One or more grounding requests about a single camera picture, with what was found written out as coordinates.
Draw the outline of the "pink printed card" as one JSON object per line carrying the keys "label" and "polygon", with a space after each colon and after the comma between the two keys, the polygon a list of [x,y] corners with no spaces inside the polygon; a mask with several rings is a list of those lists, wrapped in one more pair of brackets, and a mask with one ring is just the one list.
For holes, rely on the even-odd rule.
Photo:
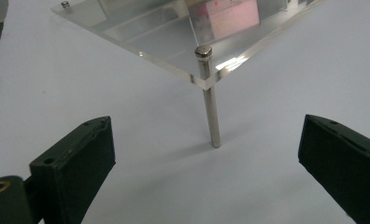
{"label": "pink printed card", "polygon": [[206,9],[215,39],[260,24],[257,0],[210,0]]}

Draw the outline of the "long silver metal pin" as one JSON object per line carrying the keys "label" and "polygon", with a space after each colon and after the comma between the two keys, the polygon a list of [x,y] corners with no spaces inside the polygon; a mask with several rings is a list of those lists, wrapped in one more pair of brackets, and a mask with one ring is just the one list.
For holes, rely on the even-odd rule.
{"label": "long silver metal pin", "polygon": [[[212,55],[212,48],[209,45],[199,46],[195,49],[194,53],[198,61],[200,77],[203,80],[207,80],[211,77],[210,58]],[[203,90],[203,94],[211,145],[214,148],[219,148],[221,146],[221,136],[214,87],[211,86]]]}

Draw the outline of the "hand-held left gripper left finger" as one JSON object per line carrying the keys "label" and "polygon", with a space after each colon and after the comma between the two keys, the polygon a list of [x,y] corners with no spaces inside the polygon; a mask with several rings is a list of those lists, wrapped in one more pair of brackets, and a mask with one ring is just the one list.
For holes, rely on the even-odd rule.
{"label": "hand-held left gripper left finger", "polygon": [[46,224],[80,224],[115,165],[109,116],[80,124],[30,163]]}

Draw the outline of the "clear acrylic panel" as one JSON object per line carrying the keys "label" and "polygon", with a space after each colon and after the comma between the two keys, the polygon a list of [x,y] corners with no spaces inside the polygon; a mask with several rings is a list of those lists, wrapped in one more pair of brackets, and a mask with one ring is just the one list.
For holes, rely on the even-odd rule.
{"label": "clear acrylic panel", "polygon": [[[61,3],[68,1],[69,8]],[[260,24],[215,39],[210,0],[62,0],[51,10],[74,24],[206,90],[229,75],[323,0],[257,0]],[[195,49],[212,48],[211,77]]]}

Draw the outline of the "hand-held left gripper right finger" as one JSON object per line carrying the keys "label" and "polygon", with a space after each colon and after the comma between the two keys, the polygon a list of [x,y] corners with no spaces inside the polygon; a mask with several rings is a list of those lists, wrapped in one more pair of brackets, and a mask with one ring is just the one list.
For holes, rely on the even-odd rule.
{"label": "hand-held left gripper right finger", "polygon": [[349,127],[305,116],[298,160],[356,224],[370,224],[370,139]]}

